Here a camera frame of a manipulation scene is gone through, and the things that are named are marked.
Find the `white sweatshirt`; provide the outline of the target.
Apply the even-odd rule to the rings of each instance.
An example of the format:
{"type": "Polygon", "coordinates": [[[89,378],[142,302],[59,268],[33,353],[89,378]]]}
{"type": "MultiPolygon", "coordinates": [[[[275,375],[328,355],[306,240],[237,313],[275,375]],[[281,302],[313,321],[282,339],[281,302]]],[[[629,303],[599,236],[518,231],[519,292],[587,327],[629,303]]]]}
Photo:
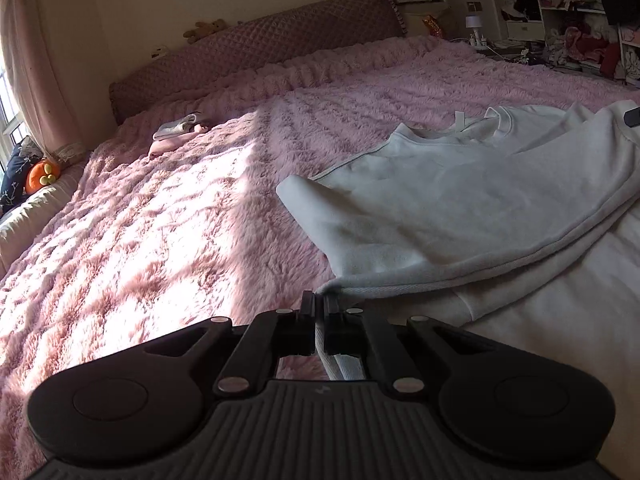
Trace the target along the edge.
{"type": "Polygon", "coordinates": [[[639,127],[635,102],[496,106],[277,188],[329,260],[324,285],[570,364],[611,390],[601,460],[639,474],[639,127]]]}

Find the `small folded pink white clothes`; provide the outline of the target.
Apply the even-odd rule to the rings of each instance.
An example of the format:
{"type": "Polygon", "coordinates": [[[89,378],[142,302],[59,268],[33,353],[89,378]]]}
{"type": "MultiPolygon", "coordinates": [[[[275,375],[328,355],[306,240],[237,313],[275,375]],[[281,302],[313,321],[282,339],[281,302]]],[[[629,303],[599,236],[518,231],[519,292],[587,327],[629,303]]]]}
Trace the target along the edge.
{"type": "Polygon", "coordinates": [[[149,156],[154,158],[175,151],[211,128],[212,122],[201,113],[191,113],[174,122],[165,122],[153,133],[149,156]]]}

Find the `pink fluffy bed blanket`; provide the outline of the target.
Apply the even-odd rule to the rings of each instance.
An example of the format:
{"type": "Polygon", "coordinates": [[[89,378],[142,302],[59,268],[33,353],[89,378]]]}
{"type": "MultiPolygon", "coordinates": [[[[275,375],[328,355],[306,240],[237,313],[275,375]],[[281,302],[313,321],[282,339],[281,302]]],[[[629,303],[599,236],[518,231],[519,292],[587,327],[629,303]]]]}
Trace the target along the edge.
{"type": "Polygon", "coordinates": [[[25,410],[49,376],[213,315],[292,307],[329,279],[277,198],[290,174],[318,174],[399,124],[446,128],[459,110],[626,99],[638,93],[414,37],[243,70],[127,119],[2,278],[2,477],[43,462],[25,410]],[[191,113],[209,132],[151,158],[153,133],[191,113]]]}

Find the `cream bedside cushion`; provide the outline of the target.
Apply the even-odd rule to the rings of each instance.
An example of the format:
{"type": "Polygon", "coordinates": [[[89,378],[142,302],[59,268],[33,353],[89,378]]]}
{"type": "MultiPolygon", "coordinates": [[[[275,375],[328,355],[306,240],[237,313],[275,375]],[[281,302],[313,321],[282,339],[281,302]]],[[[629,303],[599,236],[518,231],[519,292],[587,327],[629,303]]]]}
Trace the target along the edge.
{"type": "Polygon", "coordinates": [[[70,201],[84,169],[84,162],[68,167],[55,184],[27,197],[1,218],[1,276],[70,201]]]}

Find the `orange plush toy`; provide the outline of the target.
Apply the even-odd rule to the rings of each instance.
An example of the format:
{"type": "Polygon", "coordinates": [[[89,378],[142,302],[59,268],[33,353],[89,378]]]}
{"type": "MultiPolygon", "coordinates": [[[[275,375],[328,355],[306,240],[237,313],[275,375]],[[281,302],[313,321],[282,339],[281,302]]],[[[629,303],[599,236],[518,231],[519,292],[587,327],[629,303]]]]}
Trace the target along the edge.
{"type": "Polygon", "coordinates": [[[25,182],[27,195],[35,194],[48,185],[55,183],[61,175],[61,168],[49,159],[40,160],[29,170],[25,182]]]}

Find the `dark blue patterned cloth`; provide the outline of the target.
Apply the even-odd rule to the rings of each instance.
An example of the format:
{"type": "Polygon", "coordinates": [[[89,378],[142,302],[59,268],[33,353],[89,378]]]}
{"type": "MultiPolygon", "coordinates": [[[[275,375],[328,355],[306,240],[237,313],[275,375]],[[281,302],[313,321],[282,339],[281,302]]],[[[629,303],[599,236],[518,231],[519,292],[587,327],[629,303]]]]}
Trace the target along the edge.
{"type": "Polygon", "coordinates": [[[1,185],[1,214],[6,214],[24,200],[29,171],[41,159],[42,151],[30,136],[14,146],[1,185]]]}

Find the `brown teddy bear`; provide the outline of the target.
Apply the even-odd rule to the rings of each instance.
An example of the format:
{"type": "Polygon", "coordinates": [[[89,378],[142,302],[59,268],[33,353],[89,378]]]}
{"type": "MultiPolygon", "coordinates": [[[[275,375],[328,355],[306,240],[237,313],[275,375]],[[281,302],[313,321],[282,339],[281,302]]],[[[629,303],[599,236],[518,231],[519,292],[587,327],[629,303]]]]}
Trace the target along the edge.
{"type": "Polygon", "coordinates": [[[200,41],[217,32],[222,32],[227,28],[227,23],[222,18],[218,18],[218,20],[213,22],[196,22],[194,27],[184,32],[182,36],[188,44],[194,44],[194,42],[200,41]]]}

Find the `quilted mauve headboard cushion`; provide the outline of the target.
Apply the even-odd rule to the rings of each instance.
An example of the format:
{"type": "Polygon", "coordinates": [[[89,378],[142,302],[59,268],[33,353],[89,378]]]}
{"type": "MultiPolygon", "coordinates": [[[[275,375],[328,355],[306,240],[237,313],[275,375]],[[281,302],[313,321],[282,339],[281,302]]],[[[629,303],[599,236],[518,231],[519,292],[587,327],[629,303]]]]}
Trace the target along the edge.
{"type": "Polygon", "coordinates": [[[116,122],[183,90],[319,50],[392,37],[406,25],[394,0],[324,0],[215,32],[157,58],[110,85],[116,122]]]}

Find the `red yellow snack bag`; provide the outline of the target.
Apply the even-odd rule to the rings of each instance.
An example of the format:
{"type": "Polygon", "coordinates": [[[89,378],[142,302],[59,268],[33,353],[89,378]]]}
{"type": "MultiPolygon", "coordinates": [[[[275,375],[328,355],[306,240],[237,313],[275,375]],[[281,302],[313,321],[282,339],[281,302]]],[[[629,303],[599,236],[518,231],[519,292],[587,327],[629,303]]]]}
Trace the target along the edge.
{"type": "Polygon", "coordinates": [[[426,27],[428,34],[437,38],[445,38],[445,31],[442,28],[442,24],[432,14],[427,14],[425,18],[422,18],[422,23],[426,27]]]}

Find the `small white table lamp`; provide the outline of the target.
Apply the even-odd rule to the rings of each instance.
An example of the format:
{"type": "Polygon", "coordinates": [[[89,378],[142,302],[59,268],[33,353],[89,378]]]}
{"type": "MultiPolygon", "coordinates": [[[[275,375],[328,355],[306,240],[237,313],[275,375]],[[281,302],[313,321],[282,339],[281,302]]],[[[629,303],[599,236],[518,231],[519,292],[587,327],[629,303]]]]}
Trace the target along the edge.
{"type": "Polygon", "coordinates": [[[482,32],[483,22],[479,15],[465,17],[465,27],[470,31],[470,45],[477,51],[488,50],[487,40],[482,32]]]}

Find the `pink curtain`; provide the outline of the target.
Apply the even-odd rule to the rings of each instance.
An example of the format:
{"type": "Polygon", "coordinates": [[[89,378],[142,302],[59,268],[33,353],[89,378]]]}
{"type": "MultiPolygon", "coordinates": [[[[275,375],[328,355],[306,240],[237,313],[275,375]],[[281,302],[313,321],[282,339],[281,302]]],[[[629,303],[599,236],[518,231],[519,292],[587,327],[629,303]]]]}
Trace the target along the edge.
{"type": "Polygon", "coordinates": [[[24,122],[45,155],[70,165],[88,152],[84,102],[48,32],[41,0],[1,0],[2,58],[24,122]]]}

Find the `white open wardrobe shelf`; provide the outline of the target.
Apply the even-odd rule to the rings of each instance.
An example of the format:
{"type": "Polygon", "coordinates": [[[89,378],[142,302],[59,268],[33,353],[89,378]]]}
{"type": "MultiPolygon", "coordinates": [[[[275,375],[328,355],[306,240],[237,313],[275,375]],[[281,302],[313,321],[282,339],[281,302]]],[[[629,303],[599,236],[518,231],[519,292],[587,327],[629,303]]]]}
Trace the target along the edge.
{"type": "Polygon", "coordinates": [[[639,85],[639,0],[494,0],[501,35],[554,68],[639,85]]]}

